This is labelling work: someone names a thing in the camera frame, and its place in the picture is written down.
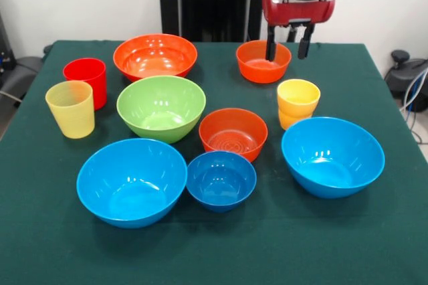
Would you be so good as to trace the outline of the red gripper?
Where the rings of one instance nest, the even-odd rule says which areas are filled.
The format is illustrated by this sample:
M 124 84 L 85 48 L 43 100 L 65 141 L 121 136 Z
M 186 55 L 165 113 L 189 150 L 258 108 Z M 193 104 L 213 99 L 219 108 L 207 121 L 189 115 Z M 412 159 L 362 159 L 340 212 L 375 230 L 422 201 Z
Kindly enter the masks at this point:
M 300 40 L 298 58 L 303 60 L 308 55 L 312 34 L 317 23 L 327 22 L 334 11 L 335 0 L 261 0 L 263 16 L 267 21 L 267 42 L 265 58 L 275 59 L 275 26 L 290 24 L 308 24 Z

